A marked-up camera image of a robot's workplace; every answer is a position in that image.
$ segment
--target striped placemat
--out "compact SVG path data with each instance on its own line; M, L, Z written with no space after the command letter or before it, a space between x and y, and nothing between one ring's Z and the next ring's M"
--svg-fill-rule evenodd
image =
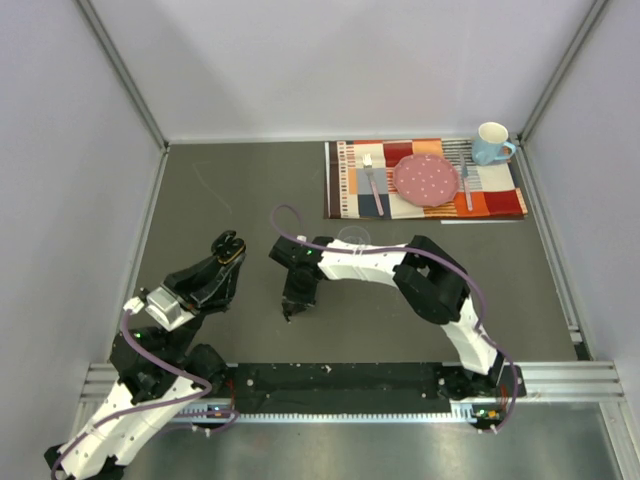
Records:
M373 175L384 209L383 218L514 218L523 217L527 207L515 185L510 163L480 166L471 158L470 139L354 140L326 143L327 188L325 217L380 218L362 157L371 155ZM435 153L445 157L461 172L459 152L465 157L473 210L467 209L462 185L453 201L439 207L416 207L404 200L393 185L393 169L414 153Z

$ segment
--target aluminum frame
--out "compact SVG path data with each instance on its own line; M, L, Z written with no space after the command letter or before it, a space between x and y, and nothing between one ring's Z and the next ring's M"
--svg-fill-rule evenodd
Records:
M540 95L540 98L536 102L536 105L533 107L533 111L531 112L531 115L529 115L529 118L527 119L527 122L525 123L525 126L522 130L521 140L523 142L526 143L526 141L531 138L533 131L538 126L542 115L557 93L558 88L569 72L578 54L582 50L585 42L589 39L591 33L594 31L600 20L602 20L606 12L606 7L609 5L609 3L609 0L594 0L591 8L582 21L582 24L578 28L578 31L574 35L571 43L562 56L560 63L556 67L553 75L551 75L551 78L549 79L549 82L542 91L542 95Z
M160 130L158 123L153 117L151 110L149 110L149 107L144 101L140 90L133 80L133 77L129 73L129 69L124 63L124 60L122 60L122 57L118 53L118 49L114 45L111 37L109 36L109 33L100 20L100 16L93 6L93 3L91 2L91 0L74 0L74 3L77 5L80 14L91 28L91 31L100 44L100 47L106 55L107 60L113 67L113 70L116 74L116 77L120 81L122 88L131 101L132 106L138 113L138 116L142 120L142 123L144 123L145 127L149 131L149 134L153 137L158 146L161 149L166 150L169 142L162 134L162 131Z

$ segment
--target gray floor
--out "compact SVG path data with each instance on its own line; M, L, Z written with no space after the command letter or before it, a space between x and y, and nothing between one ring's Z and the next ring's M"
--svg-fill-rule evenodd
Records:
M238 424L151 440L127 480L616 480L597 405L526 405L499 435L469 425Z
M394 289L324 282L315 309L287 324L280 313L286 271L267 257L279 203L304 215L306 234L366 228L377 245L431 237L464 265L489 301L489 334L516 360L575 360L533 217L508 224L442 225L434 220L323 220L322 143L173 146L162 181L138 286L201 260L211 241L234 229L248 245L232 308L211 317L197 340L228 362L454 361L435 325L419 319ZM283 216L281 225L300 233ZM144 322L136 317L137 322Z

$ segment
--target pink plate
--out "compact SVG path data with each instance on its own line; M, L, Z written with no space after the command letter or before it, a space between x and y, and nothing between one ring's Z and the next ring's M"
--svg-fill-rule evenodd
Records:
M433 153L404 157L393 170L393 183L406 201L418 207L450 202L460 189L460 176L447 160Z

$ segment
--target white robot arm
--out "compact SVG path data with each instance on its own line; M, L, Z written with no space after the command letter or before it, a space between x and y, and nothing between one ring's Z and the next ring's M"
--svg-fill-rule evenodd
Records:
M205 385L214 394L223 387L227 365L213 347L201 344L187 350L205 317L229 308L246 256L245 244L235 232L227 231L213 243L211 252L192 267L168 275L154 291L143 291L125 304L130 314L145 309L160 326L129 330L125 316L122 327L130 338L123 332L116 335L110 357L118 380L73 439L45 452L52 479L120 480L142 446L206 393ZM145 354L132 346L132 339ZM169 367L160 368L148 354Z
M289 272L283 292L285 318L315 305L320 280L362 280L397 288L423 319L440 325L458 351L462 366L480 375L502 369L503 359L483 327L476 328L477 315L469 287L456 273L428 258L402 251L367 254L386 247L351 245L331 237L318 237L314 244L352 253L335 253L307 248L284 237L276 242L270 256ZM395 245L430 252L459 266L430 239L415 236L411 243ZM420 270L428 267L424 276Z

